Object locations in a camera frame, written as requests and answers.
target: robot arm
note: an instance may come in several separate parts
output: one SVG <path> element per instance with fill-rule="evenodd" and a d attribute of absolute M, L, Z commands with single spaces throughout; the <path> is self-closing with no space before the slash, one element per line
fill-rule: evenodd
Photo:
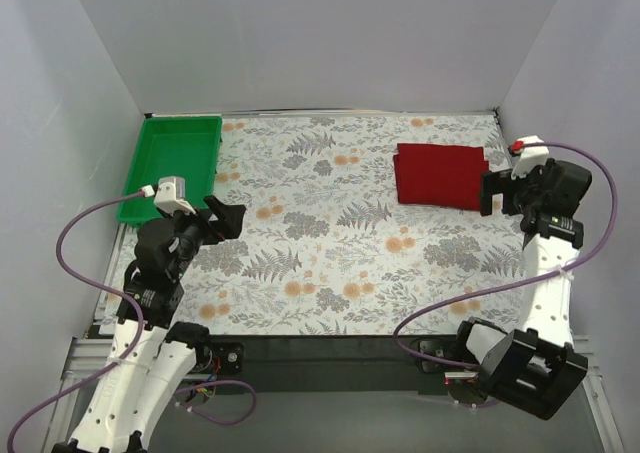
<path fill-rule="evenodd" d="M 541 142 L 523 138 L 511 153 L 518 155 L 522 143 Z M 499 193 L 503 213 L 523 214 L 526 275 L 539 276 L 578 258 L 583 226 L 573 214 L 590 184 L 591 173 L 584 168 L 549 158 L 545 147 L 527 148 L 512 170 L 484 175 L 482 214 L 491 214 L 492 196 Z M 475 318 L 460 325 L 457 356 L 480 365 L 464 394 L 478 403 L 492 396 L 543 419 L 555 414 L 588 367 L 587 359 L 573 351 L 572 279 L 564 273 L 525 287 L 520 321 L 510 333 Z"/>
<path fill-rule="evenodd" d="M 138 323 L 122 302 L 107 363 L 120 362 L 100 378 L 91 403 L 69 443 L 54 453 L 143 453 L 158 419 L 180 381 L 207 361 L 202 347 L 206 327 L 171 320 L 182 299 L 180 279 L 203 245 L 238 238 L 246 208 L 226 206 L 213 196 L 208 208 L 195 209 L 183 197 L 184 180 L 163 178 L 146 196 L 163 218 L 138 231 L 136 259 L 125 273 L 124 292 L 140 304 L 145 319 L 142 337 L 125 360 L 119 356 L 133 340 Z"/>

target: red cloth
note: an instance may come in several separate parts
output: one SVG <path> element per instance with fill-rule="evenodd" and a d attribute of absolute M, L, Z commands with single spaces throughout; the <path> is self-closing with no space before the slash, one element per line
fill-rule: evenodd
<path fill-rule="evenodd" d="M 481 147 L 399 143 L 393 165 L 398 202 L 480 211 Z"/>

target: gray wall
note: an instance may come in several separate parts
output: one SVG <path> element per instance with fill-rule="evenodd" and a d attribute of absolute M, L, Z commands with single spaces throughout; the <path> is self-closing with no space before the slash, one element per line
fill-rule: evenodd
<path fill-rule="evenodd" d="M 59 388 L 72 335 L 97 292 L 55 261 L 60 229 L 81 208 L 121 192 L 142 115 L 78 0 L 0 0 L 0 438 Z M 115 211 L 72 234 L 69 261 L 104 275 Z M 22 430 L 39 451 L 51 415 Z"/>
<path fill-rule="evenodd" d="M 537 134 L 579 145 L 618 182 L 619 222 L 604 252 L 577 272 L 572 323 L 595 342 L 627 451 L 640 451 L 638 18 L 638 0 L 558 0 L 501 108 L 510 140 Z M 577 215 L 590 244 L 610 204 L 597 179 Z"/>
<path fill-rule="evenodd" d="M 498 106 L 555 0 L 81 0 L 143 111 Z"/>

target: purple cable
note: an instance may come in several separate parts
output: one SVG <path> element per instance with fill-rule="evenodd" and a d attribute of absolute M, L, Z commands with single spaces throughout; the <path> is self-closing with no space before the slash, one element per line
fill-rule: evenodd
<path fill-rule="evenodd" d="M 246 388 L 247 390 L 249 390 L 249 393 L 251 393 L 251 397 L 252 397 L 251 407 L 240 418 L 237 418 L 235 420 L 220 420 L 218 418 L 215 418 L 214 416 L 211 416 L 208 413 L 205 413 L 203 410 L 201 410 L 199 408 L 191 407 L 187 403 L 180 403 L 180 404 L 184 408 L 190 409 L 189 411 L 195 413 L 196 415 L 200 415 L 203 418 L 206 418 L 207 420 L 211 421 L 212 423 L 217 423 L 218 425 L 232 426 L 232 425 L 237 425 L 238 423 L 242 423 L 244 420 L 246 420 L 247 418 L 249 418 L 251 416 L 251 414 L 253 413 L 253 410 L 256 409 L 256 405 L 258 404 L 258 395 L 256 393 L 256 390 L 254 390 L 253 387 L 249 383 L 245 383 L 244 381 L 239 381 L 239 380 L 208 381 L 206 383 L 200 383 L 199 385 L 193 385 L 193 386 L 187 386 L 185 388 L 180 388 L 179 390 L 176 390 L 175 394 L 176 395 L 180 395 L 182 393 L 189 393 L 190 391 L 198 390 L 200 388 L 205 388 L 205 387 L 208 387 L 208 386 L 221 386 L 221 385 L 242 386 L 243 388 Z"/>
<path fill-rule="evenodd" d="M 616 183 L 615 183 L 615 181 L 613 179 L 613 176 L 611 176 L 611 173 L 607 169 L 607 167 L 604 166 L 604 164 L 598 158 L 593 156 L 591 153 L 588 153 L 588 152 L 586 152 L 586 151 L 584 151 L 584 150 L 582 150 L 580 148 L 577 148 L 575 146 L 565 145 L 564 143 L 557 143 L 557 142 L 554 142 L 554 141 L 545 142 L 545 143 L 525 144 L 525 145 L 523 145 L 523 148 L 532 148 L 534 146 L 551 146 L 551 147 L 562 148 L 564 150 L 570 150 L 570 151 L 573 151 L 575 153 L 578 153 L 578 154 L 584 156 L 585 158 L 588 158 L 593 163 L 595 163 L 595 165 L 598 168 L 600 168 L 600 170 L 604 174 L 605 178 L 607 179 L 607 182 L 609 183 L 609 188 L 611 190 L 611 214 L 609 215 L 609 222 L 607 224 L 607 229 L 605 230 L 604 234 L 602 235 L 602 238 L 600 238 L 600 241 L 598 241 L 596 246 L 589 253 L 587 253 L 582 258 L 578 258 L 576 261 L 574 261 L 570 265 L 566 265 L 565 267 L 563 267 L 564 271 L 571 271 L 574 268 L 577 268 L 577 267 L 579 267 L 581 265 L 584 265 L 587 261 L 591 260 L 594 256 L 596 256 L 600 252 L 600 250 L 602 250 L 602 248 L 604 247 L 605 243 L 609 240 L 609 237 L 611 236 L 611 232 L 613 231 L 613 226 L 615 225 L 615 222 L 616 222 L 616 217 L 618 216 L 618 189 L 616 188 Z M 554 278 L 554 277 L 556 277 L 556 276 L 558 276 L 560 274 L 562 274 L 560 271 L 550 271 L 549 273 L 544 273 L 542 275 L 534 276 L 532 278 L 525 278 L 524 280 L 516 281 L 514 283 L 508 283 L 508 284 L 502 285 L 502 286 L 496 286 L 496 287 L 493 287 L 493 288 L 487 288 L 487 289 L 476 291 L 476 292 L 473 292 L 473 293 L 467 293 L 467 294 L 464 294 L 464 295 L 456 296 L 456 297 L 450 298 L 448 300 L 439 301 L 438 303 L 435 303 L 433 305 L 427 306 L 426 308 L 423 308 L 421 310 L 416 311 L 415 313 L 409 315 L 407 318 L 402 320 L 400 322 L 400 324 L 396 327 L 396 329 L 393 331 L 393 339 L 395 340 L 395 342 L 398 344 L 398 346 L 400 348 L 402 348 L 404 351 L 406 351 L 409 355 L 414 356 L 416 358 L 432 361 L 434 363 L 440 363 L 442 365 L 453 366 L 453 367 L 456 367 L 456 368 L 477 369 L 478 365 L 474 365 L 472 363 L 463 363 L 463 362 L 460 362 L 460 361 L 445 360 L 443 358 L 438 358 L 438 357 L 432 356 L 432 355 L 426 355 L 424 353 L 420 353 L 420 352 L 412 350 L 411 348 L 409 348 L 408 346 L 406 346 L 406 345 L 404 345 L 402 343 L 400 337 L 398 336 L 400 334 L 400 330 L 402 330 L 402 328 L 407 326 L 409 323 L 411 323 L 416 318 L 419 318 L 422 315 L 426 315 L 427 313 L 430 313 L 430 312 L 432 312 L 434 310 L 437 310 L 439 308 L 451 305 L 453 303 L 457 303 L 458 301 L 471 300 L 473 298 L 478 298 L 478 297 L 481 297 L 481 296 L 490 295 L 492 293 L 499 293 L 501 291 L 507 291 L 507 290 L 511 290 L 513 288 L 520 288 L 521 286 L 527 286 L 527 285 L 531 285 L 533 283 L 537 283 L 537 282 L 540 282 L 540 281 L 548 280 L 550 278 Z"/>
<path fill-rule="evenodd" d="M 143 196 L 144 196 L 144 193 L 138 192 L 138 193 L 134 193 L 132 195 L 127 195 L 127 196 L 123 196 L 121 198 L 116 198 L 114 200 L 103 201 L 102 203 L 98 203 L 97 205 L 94 205 L 94 206 L 92 206 L 90 208 L 87 208 L 82 213 L 79 213 L 78 215 L 76 215 L 67 224 L 67 226 L 64 227 L 64 229 L 60 233 L 60 236 L 58 236 L 58 241 L 56 243 L 56 258 L 58 260 L 58 263 L 60 263 L 60 266 L 62 267 L 62 269 L 64 271 L 66 271 L 67 273 L 69 273 L 71 276 L 73 276 L 77 280 L 80 280 L 81 282 L 86 283 L 89 286 L 93 286 L 94 288 L 97 288 L 99 290 L 108 291 L 109 293 L 113 293 L 114 295 L 119 296 L 123 300 L 128 301 L 131 304 L 131 306 L 133 307 L 133 309 L 135 310 L 136 316 L 137 316 L 137 320 L 138 320 L 138 329 L 137 329 L 136 334 L 133 337 L 133 340 L 131 341 L 131 344 L 129 345 L 129 347 L 127 349 L 125 349 L 122 352 L 122 354 L 120 355 L 119 358 L 121 360 L 124 360 L 129 355 L 129 353 L 131 353 L 131 351 L 136 347 L 138 341 L 140 340 L 140 336 L 142 335 L 142 331 L 143 331 L 143 328 L 144 328 L 144 318 L 142 316 L 142 310 L 140 309 L 140 305 L 138 305 L 138 303 L 133 298 L 131 298 L 129 295 L 124 294 L 122 291 L 118 291 L 118 290 L 116 290 L 114 288 L 111 288 L 109 286 L 103 285 L 102 283 L 99 283 L 99 282 L 94 281 L 94 280 L 92 280 L 90 278 L 87 278 L 87 277 L 81 275 L 80 273 L 78 273 L 77 271 L 73 270 L 67 264 L 67 262 L 64 260 L 64 258 L 62 256 L 62 243 L 64 242 L 65 237 L 67 236 L 67 233 L 69 233 L 69 230 L 71 230 L 71 228 L 73 228 L 73 226 L 76 223 L 78 223 L 78 221 L 80 221 L 85 216 L 93 213 L 96 210 L 104 208 L 106 206 L 115 205 L 117 203 L 122 203 L 123 201 L 133 200 L 134 198 L 142 198 Z M 73 385 L 70 388 L 67 388 L 66 390 L 62 390 L 60 393 L 52 396 L 48 400 L 43 401 L 39 405 L 34 406 L 29 411 L 27 411 L 22 416 L 22 418 L 20 418 L 18 420 L 18 422 L 11 429 L 11 432 L 9 433 L 9 437 L 7 438 L 7 451 L 9 453 L 16 453 L 16 451 L 14 449 L 14 442 L 15 442 L 16 435 L 18 433 L 18 430 L 22 427 L 22 425 L 24 425 L 26 423 L 26 421 L 29 418 L 31 418 L 33 415 L 38 413 L 43 408 L 46 408 L 47 406 L 49 406 L 52 403 L 55 403 L 56 401 L 58 401 L 63 396 L 66 396 L 69 393 L 72 393 L 72 392 L 82 388 L 87 383 L 91 383 L 93 380 L 96 380 L 97 378 L 100 378 L 105 373 L 107 373 L 107 372 L 111 371 L 112 369 L 114 369 L 117 365 L 118 365 L 117 362 L 109 363 L 107 366 L 105 366 L 101 370 L 96 371 L 94 374 L 92 374 L 88 378 L 80 381 L 79 383 L 76 383 L 75 385 Z"/>

